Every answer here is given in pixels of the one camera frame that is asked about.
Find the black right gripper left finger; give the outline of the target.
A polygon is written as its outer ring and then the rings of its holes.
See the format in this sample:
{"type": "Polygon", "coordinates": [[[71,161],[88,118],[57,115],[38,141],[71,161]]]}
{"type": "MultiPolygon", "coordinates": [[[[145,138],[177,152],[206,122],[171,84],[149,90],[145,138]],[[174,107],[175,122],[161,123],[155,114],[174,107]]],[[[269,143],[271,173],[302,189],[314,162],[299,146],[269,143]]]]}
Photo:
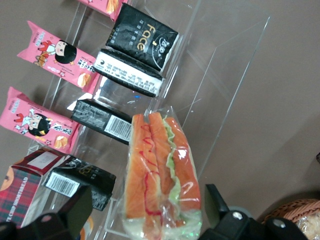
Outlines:
{"type": "Polygon", "coordinates": [[[79,233],[91,215],[92,210],[91,187],[83,185],[60,208],[58,216],[70,233],[79,233]]]}

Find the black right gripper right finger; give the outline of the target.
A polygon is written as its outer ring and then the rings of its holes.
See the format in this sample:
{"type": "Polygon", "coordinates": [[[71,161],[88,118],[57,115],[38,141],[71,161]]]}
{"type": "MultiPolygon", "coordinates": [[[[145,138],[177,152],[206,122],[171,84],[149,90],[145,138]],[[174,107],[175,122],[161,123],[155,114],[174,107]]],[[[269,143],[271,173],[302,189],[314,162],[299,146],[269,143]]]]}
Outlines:
{"type": "Polygon", "coordinates": [[[204,208],[211,228],[215,228],[230,211],[219,190],[214,184],[205,185],[204,208]]]}

